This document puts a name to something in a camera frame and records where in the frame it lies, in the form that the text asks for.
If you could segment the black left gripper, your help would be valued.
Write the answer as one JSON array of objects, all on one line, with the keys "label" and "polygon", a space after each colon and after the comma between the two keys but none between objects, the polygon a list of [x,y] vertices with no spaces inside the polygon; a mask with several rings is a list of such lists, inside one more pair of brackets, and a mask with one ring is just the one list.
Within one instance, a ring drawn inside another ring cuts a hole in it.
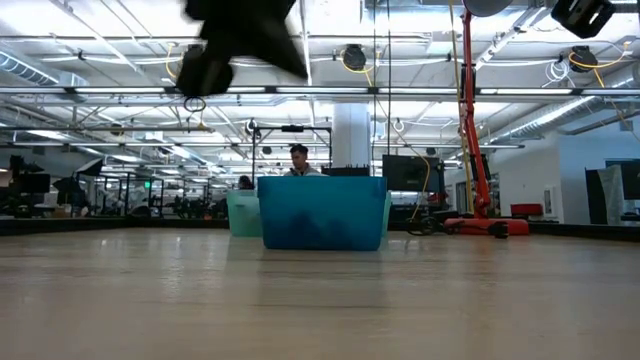
[{"label": "black left gripper", "polygon": [[202,23],[203,46],[184,54],[176,87],[186,97],[225,93],[234,69],[231,59],[260,59],[298,78],[308,71],[290,37],[286,18],[297,0],[184,0],[184,13]]}]

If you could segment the red background box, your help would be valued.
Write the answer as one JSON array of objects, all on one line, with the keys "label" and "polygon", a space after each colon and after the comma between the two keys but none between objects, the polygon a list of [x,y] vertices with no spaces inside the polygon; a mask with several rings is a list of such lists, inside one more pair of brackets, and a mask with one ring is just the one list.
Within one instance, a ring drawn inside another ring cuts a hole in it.
[{"label": "red background box", "polygon": [[515,203],[510,205],[513,217],[539,217],[544,214],[543,206],[537,203]]}]

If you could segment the black background monitor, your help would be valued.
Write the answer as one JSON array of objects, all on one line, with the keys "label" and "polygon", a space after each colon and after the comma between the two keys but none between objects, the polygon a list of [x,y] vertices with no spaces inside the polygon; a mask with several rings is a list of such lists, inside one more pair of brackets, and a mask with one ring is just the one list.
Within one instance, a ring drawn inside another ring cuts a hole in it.
[{"label": "black background monitor", "polygon": [[390,191],[441,193],[444,190],[444,163],[436,157],[384,155],[382,175]]}]

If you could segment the dark teal plastic bin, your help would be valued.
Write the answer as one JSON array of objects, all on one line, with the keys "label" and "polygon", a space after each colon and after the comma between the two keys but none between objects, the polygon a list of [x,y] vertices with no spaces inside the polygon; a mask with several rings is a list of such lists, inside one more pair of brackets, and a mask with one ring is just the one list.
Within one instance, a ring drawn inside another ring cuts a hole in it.
[{"label": "dark teal plastic bin", "polygon": [[376,251],[383,238],[383,177],[257,179],[263,243],[274,250]]}]

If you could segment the dark background workstation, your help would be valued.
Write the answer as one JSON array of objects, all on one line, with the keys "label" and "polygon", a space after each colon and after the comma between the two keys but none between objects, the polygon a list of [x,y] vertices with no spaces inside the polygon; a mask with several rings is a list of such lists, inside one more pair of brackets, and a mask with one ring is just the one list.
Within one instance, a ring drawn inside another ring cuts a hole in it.
[{"label": "dark background workstation", "polygon": [[19,155],[9,157],[0,168],[0,217],[43,217],[50,207],[44,204],[51,189],[51,175],[36,163],[26,163]]}]

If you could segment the black background gantry frame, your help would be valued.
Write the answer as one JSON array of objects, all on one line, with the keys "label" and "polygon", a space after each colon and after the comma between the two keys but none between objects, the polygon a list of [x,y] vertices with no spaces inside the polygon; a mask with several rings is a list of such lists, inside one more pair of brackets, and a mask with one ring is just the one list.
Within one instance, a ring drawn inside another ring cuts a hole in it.
[{"label": "black background gantry frame", "polygon": [[[265,130],[267,133],[264,134],[261,137],[261,142],[258,143],[257,142],[257,133]],[[253,125],[253,130],[251,132],[251,150],[252,150],[252,157],[251,157],[251,175],[252,175],[252,180],[255,180],[255,175],[256,175],[256,150],[258,148],[259,145],[262,145],[262,142],[264,140],[266,140],[273,131],[279,131],[282,133],[303,133],[305,131],[309,131],[311,133],[313,133],[314,135],[316,135],[318,137],[318,139],[321,140],[321,142],[324,143],[324,145],[328,148],[329,150],[329,168],[333,167],[333,130],[329,127],[316,127],[316,126],[304,126],[304,125],[282,125],[282,126],[258,126],[254,123]],[[325,141],[324,138],[322,138],[319,135],[319,131],[326,131],[328,133],[328,139],[329,142],[327,143]]]}]

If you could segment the light teal plastic bin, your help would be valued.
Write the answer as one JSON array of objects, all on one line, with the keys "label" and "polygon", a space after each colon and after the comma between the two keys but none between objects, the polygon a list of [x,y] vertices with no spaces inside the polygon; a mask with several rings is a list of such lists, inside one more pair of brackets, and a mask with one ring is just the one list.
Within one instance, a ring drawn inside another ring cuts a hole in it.
[{"label": "light teal plastic bin", "polygon": [[[272,215],[280,222],[301,216],[304,226],[315,225],[318,230],[355,230],[357,225],[373,225],[380,227],[380,235],[388,234],[391,193],[379,196],[375,191],[367,195],[363,191],[338,190],[332,194],[311,194],[307,201],[298,195],[293,199],[293,210],[284,208],[285,202],[270,195],[267,199],[269,208],[267,215]],[[261,237],[263,222],[258,193],[254,190],[231,190],[227,194],[228,220],[234,237]]]}]

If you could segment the black table frame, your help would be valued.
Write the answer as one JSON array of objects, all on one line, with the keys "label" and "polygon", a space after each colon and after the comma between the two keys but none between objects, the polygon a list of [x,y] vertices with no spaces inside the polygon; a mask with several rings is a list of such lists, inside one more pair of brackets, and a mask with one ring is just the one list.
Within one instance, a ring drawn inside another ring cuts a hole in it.
[{"label": "black table frame", "polygon": [[[38,233],[111,230],[122,228],[186,228],[228,230],[226,220],[200,219],[139,219],[127,217],[107,218],[49,218],[0,219],[0,236],[31,235]],[[529,224],[532,234],[575,237],[640,243],[640,227],[609,225],[567,225],[551,222]]]}]

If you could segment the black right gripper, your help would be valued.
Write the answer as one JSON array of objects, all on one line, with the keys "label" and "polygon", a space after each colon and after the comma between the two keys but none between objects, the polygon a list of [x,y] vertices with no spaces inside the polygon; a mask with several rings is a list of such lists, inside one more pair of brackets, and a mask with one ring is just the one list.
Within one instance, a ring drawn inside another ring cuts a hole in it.
[{"label": "black right gripper", "polygon": [[551,17],[581,39],[595,37],[616,12],[610,0],[558,0]]}]

